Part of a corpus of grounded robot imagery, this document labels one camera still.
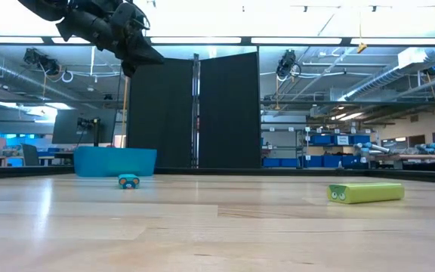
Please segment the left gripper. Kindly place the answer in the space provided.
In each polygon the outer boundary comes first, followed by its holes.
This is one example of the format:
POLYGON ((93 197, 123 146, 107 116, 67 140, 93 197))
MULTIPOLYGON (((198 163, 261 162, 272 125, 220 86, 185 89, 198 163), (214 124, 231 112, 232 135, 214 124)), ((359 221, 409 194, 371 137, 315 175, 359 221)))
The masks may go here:
POLYGON ((134 30, 135 18, 135 11, 131 9, 114 11, 111 14, 104 14, 103 17, 73 9, 57 24, 57 29, 65 42, 76 36, 90 42, 100 51, 113 52, 122 61, 123 73, 127 77, 132 77, 135 65, 164 62, 164 57, 140 32, 128 36, 134 30))

